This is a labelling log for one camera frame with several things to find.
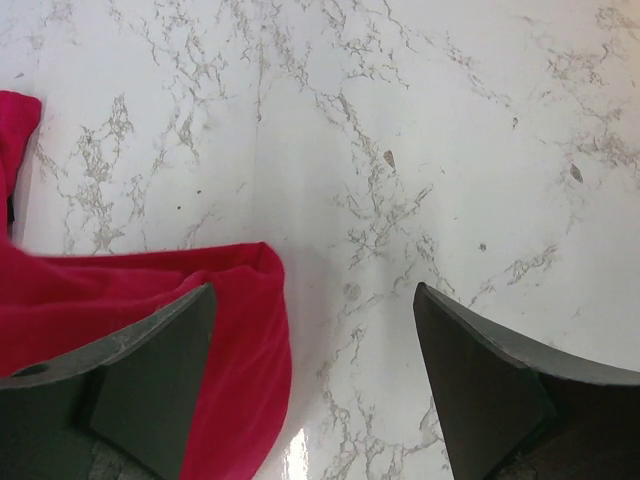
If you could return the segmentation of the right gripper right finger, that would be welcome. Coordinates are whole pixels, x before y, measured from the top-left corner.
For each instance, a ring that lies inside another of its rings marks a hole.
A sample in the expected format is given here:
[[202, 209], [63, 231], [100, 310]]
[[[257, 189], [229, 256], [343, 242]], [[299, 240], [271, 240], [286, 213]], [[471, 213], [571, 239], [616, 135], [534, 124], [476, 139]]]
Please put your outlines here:
[[454, 478], [638, 478], [638, 372], [547, 346], [424, 282], [413, 311]]

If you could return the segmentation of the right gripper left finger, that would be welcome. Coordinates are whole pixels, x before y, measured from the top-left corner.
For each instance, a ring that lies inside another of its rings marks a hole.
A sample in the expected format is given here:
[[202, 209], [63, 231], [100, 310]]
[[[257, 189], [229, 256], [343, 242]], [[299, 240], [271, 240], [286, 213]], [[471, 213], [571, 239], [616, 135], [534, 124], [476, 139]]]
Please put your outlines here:
[[205, 284], [3, 378], [2, 478], [179, 478], [215, 312]]

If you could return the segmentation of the red t-shirt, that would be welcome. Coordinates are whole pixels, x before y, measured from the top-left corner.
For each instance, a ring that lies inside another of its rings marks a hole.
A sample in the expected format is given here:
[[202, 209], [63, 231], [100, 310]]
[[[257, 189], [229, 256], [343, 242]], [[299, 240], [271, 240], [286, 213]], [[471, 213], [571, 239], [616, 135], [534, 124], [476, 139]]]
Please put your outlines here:
[[288, 410], [266, 244], [36, 256], [1, 211], [1, 475], [250, 479]]

